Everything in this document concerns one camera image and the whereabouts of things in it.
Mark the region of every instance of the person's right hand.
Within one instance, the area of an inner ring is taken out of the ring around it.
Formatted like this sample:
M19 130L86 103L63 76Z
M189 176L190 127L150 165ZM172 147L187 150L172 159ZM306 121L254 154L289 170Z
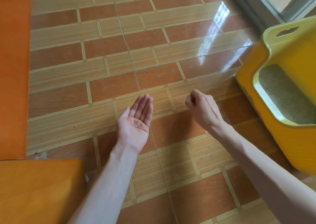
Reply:
M219 132L226 124L211 95L205 95L195 89L186 98L185 104L191 111L196 122L212 136L214 133Z

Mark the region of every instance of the person's left forearm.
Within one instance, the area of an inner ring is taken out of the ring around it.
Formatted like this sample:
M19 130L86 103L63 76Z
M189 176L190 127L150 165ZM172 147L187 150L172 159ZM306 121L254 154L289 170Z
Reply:
M99 179L69 223L115 224L136 164L137 154L117 143Z

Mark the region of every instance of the orange panel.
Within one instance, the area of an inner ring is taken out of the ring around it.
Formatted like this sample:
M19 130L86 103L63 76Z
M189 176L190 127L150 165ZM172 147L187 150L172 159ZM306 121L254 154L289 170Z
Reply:
M1 0L0 159L26 155L31 0Z
M80 159L0 162L0 223L66 223L85 196Z

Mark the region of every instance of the handle hole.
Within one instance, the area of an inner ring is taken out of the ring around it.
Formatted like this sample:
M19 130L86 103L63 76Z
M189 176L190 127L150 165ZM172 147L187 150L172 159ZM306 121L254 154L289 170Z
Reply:
M278 34L276 35L276 37L280 37L280 36L283 36L283 35L286 35L286 34L291 34L291 33L293 33L294 31L298 30L298 28L299 28L299 26L298 26L298 27L295 27L295 28L283 30L283 31L281 31L280 33L278 33Z

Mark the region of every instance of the forearm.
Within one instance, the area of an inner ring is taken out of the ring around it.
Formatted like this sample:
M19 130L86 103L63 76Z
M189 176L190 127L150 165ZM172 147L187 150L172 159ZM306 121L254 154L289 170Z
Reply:
M316 223L316 193L225 124L212 132L281 223Z
M119 143L86 199L69 223L116 223L137 154Z

